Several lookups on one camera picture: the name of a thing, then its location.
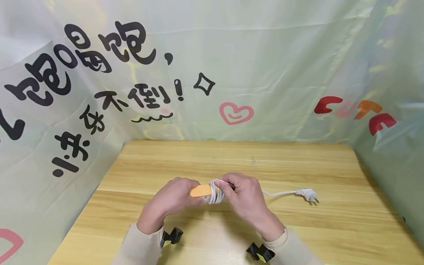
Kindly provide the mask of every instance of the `exclamation mark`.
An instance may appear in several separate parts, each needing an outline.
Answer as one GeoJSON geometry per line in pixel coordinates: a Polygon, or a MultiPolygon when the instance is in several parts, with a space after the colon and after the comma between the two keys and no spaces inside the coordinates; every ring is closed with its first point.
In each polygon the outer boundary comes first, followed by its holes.
{"type": "Polygon", "coordinates": [[[181,88],[181,81],[179,79],[175,79],[174,86],[175,86],[175,91],[177,92],[177,95],[179,96],[178,100],[183,101],[184,98],[182,97],[183,89],[181,88]]]}

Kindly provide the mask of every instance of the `hand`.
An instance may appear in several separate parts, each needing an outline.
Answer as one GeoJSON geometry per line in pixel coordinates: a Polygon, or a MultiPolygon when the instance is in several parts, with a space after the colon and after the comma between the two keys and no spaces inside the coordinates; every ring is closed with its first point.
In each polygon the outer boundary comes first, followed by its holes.
{"type": "Polygon", "coordinates": [[[178,213],[190,205],[203,204],[202,199],[190,196],[190,191],[198,185],[198,181],[186,178],[177,177],[169,181],[145,204],[137,228],[144,234],[152,234],[163,226],[167,215],[178,213]]]}
{"type": "Polygon", "coordinates": [[[215,185],[222,190],[233,206],[235,213],[251,224],[267,242],[278,239],[284,233],[284,225],[266,206],[261,186],[257,179],[237,173],[228,173],[215,185]]]}

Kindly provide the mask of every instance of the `plastic backdrop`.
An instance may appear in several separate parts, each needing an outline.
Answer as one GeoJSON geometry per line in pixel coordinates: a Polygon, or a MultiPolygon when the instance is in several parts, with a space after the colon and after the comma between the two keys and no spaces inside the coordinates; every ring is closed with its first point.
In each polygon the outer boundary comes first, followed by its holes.
{"type": "Polygon", "coordinates": [[[423,1],[0,12],[0,264],[46,264],[136,138],[349,143],[424,242],[423,1]]]}

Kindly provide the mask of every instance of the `person's left hand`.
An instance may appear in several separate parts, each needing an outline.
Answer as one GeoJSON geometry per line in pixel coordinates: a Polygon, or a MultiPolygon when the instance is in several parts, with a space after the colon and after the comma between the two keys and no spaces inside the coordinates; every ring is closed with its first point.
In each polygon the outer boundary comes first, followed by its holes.
{"type": "Polygon", "coordinates": [[[163,226],[167,215],[178,213],[190,205],[203,204],[202,199],[190,196],[190,191],[198,185],[198,181],[179,177],[169,181],[145,204],[137,228],[144,234],[152,234],[163,226]]]}

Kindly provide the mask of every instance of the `power strip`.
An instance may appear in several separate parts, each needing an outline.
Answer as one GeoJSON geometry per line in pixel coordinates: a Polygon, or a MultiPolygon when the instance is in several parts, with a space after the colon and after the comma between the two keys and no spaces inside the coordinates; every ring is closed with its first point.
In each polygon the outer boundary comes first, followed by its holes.
{"type": "MultiPolygon", "coordinates": [[[[190,196],[201,198],[202,200],[207,201],[209,204],[218,204],[222,202],[222,200],[225,199],[225,195],[222,193],[222,191],[219,188],[215,186],[214,182],[217,180],[225,182],[221,179],[214,179],[209,184],[199,185],[196,188],[192,189],[190,192],[190,196]]],[[[228,182],[225,182],[225,183],[227,183],[234,189],[234,186],[232,184],[228,182]]],[[[317,199],[317,194],[313,189],[291,190],[291,191],[277,192],[274,194],[270,194],[264,190],[262,192],[271,197],[296,194],[296,195],[303,196],[305,200],[308,201],[310,204],[319,203],[317,199]]]]}

